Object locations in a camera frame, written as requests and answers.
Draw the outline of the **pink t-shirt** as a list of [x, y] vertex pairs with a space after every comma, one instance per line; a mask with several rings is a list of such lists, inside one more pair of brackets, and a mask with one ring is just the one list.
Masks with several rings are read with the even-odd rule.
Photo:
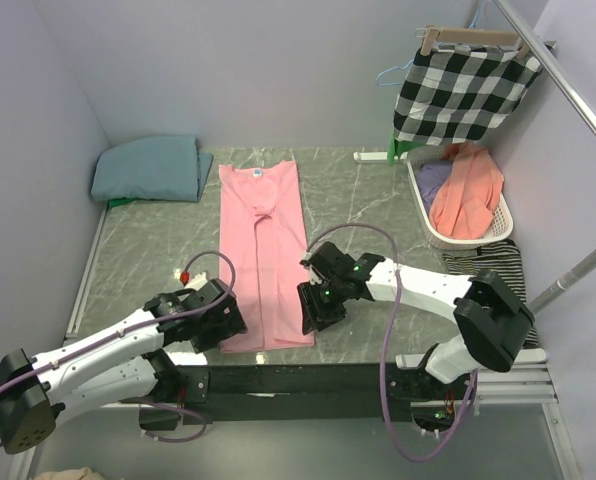
[[234, 293], [247, 331], [223, 353], [312, 347], [302, 330], [298, 285], [309, 280], [299, 175], [294, 161], [270, 168], [219, 167], [219, 251], [233, 263]]

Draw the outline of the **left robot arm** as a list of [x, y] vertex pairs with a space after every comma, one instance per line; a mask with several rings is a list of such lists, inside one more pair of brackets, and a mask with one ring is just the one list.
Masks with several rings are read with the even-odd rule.
[[245, 332], [236, 296], [219, 279], [160, 293], [118, 323], [80, 341], [0, 361], [0, 449], [14, 455], [56, 427], [118, 401], [177, 402], [185, 382], [166, 347], [190, 342], [214, 349]]

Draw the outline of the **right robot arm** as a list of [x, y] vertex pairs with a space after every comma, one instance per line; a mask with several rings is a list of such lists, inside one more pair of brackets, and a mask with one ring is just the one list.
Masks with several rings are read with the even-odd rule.
[[304, 333], [341, 322], [349, 300], [394, 302], [457, 326], [458, 335], [430, 348], [420, 364], [417, 387], [430, 399], [442, 397], [453, 381], [475, 369], [509, 371], [534, 326], [526, 304], [491, 270], [438, 273], [372, 253], [353, 258], [331, 242], [305, 253], [300, 263], [309, 273], [297, 287]]

